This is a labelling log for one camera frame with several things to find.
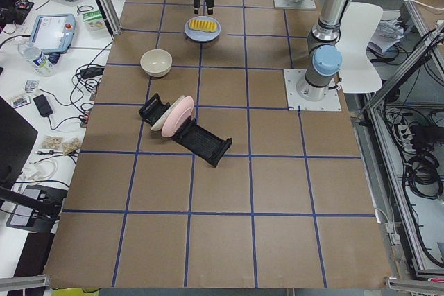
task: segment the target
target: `plate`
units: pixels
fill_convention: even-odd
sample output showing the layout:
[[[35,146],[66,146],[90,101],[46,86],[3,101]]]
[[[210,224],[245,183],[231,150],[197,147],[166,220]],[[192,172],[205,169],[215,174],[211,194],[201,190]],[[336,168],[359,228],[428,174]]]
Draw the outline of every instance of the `plate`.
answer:
[[[194,20],[194,19],[216,22],[217,29],[213,33],[208,33],[206,31],[195,31],[193,29],[190,29],[188,27],[188,24],[191,20]],[[187,36],[189,38],[191,38],[193,41],[200,42],[200,43],[209,42],[209,41],[216,39],[221,34],[221,24],[213,17],[207,17],[207,16],[203,16],[203,15],[201,15],[199,17],[192,17],[185,24],[185,34],[187,34]]]
[[[194,101],[191,96],[182,99],[171,111],[166,118],[162,127],[162,136],[165,138],[172,137],[180,126],[191,116],[194,109]]]
[[[165,121],[167,120],[169,114],[173,109],[176,107],[176,105],[185,98],[185,96],[179,97],[172,105],[168,108],[168,110],[154,123],[153,126],[151,126],[152,131],[159,131],[163,128]]]

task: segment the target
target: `small box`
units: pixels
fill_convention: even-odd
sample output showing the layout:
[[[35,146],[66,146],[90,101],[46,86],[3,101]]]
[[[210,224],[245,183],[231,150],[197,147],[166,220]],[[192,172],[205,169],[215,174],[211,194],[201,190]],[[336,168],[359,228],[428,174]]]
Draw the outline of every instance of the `small box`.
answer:
[[[105,21],[99,10],[94,12],[83,13],[83,22],[89,31],[97,31],[98,29],[106,28]]]

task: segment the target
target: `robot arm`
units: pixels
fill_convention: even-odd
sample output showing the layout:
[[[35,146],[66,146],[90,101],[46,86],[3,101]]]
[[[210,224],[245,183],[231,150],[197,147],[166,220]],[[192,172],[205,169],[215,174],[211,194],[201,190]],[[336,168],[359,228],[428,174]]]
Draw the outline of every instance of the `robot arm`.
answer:
[[[343,14],[351,1],[325,0],[318,21],[308,35],[311,65],[305,77],[298,83],[298,92],[309,101],[319,101],[323,98],[331,78],[341,66],[342,57],[334,45],[340,36]]]

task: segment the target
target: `pink plate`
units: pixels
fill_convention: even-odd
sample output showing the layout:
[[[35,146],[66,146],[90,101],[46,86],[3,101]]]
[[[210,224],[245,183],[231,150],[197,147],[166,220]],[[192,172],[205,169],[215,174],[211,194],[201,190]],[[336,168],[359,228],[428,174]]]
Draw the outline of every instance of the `pink plate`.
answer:
[[[182,99],[166,118],[162,127],[162,136],[166,138],[172,137],[179,127],[191,116],[194,108],[194,101],[191,96]]]

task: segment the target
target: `white bowl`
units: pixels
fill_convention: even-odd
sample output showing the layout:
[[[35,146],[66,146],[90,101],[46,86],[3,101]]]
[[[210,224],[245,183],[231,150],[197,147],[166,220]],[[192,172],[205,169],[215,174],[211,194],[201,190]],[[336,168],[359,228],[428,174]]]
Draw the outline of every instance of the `white bowl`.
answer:
[[[160,78],[168,74],[173,58],[168,51],[153,49],[144,53],[140,58],[140,66],[149,75]]]

